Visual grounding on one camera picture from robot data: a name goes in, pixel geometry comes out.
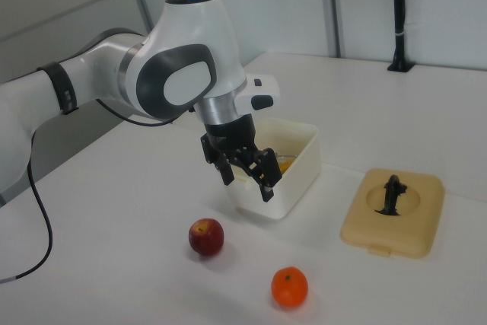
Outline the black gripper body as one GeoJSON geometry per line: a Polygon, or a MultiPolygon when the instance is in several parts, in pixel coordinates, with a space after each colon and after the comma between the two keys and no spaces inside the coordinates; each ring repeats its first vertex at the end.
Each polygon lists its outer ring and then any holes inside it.
{"type": "Polygon", "coordinates": [[[229,160],[236,158],[247,167],[254,162],[258,149],[254,142],[256,129],[250,114],[229,123],[205,124],[204,127],[201,142],[208,163],[214,164],[223,154],[229,160]]]}

